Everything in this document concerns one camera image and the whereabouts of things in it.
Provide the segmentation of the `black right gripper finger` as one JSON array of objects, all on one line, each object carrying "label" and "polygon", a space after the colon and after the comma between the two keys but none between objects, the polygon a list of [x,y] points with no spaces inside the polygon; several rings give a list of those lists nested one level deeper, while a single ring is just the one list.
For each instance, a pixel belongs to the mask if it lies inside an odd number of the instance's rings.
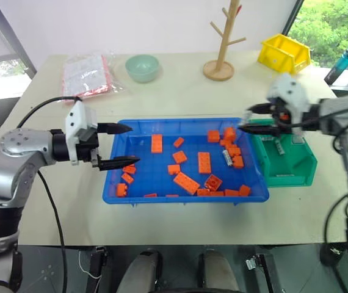
[{"label": "black right gripper finger", "polygon": [[272,125],[246,124],[239,126],[239,129],[253,135],[281,135],[281,129]]},{"label": "black right gripper finger", "polygon": [[275,106],[272,103],[260,103],[252,105],[247,111],[254,114],[271,114],[275,110]]}]

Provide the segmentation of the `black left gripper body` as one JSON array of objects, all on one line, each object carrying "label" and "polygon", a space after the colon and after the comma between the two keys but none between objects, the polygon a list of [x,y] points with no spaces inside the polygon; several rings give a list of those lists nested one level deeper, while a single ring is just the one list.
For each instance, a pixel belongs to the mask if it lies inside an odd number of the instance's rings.
[{"label": "black left gripper body", "polygon": [[76,144],[76,153],[78,161],[90,162],[93,167],[98,167],[100,159],[98,158],[98,134],[94,132],[88,139],[79,139]]}]

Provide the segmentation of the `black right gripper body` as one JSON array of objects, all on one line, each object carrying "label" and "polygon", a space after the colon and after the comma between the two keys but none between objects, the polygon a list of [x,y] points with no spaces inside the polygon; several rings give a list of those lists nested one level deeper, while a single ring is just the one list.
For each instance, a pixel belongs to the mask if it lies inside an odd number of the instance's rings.
[{"label": "black right gripper body", "polygon": [[286,103],[281,98],[275,98],[272,102],[272,118],[274,125],[280,129],[280,132],[292,132],[291,128],[282,126],[282,124],[291,123],[291,113],[286,108]]}]

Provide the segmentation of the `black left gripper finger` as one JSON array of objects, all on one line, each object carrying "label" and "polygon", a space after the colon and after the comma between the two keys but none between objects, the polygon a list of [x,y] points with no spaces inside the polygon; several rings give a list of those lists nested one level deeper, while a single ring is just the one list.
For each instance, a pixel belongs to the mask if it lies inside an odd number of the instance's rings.
[{"label": "black left gripper finger", "polygon": [[109,160],[98,158],[98,168],[100,171],[117,170],[135,164],[140,161],[139,157],[135,156],[119,156]]},{"label": "black left gripper finger", "polygon": [[123,134],[132,131],[132,128],[121,123],[98,123],[97,133]]}]

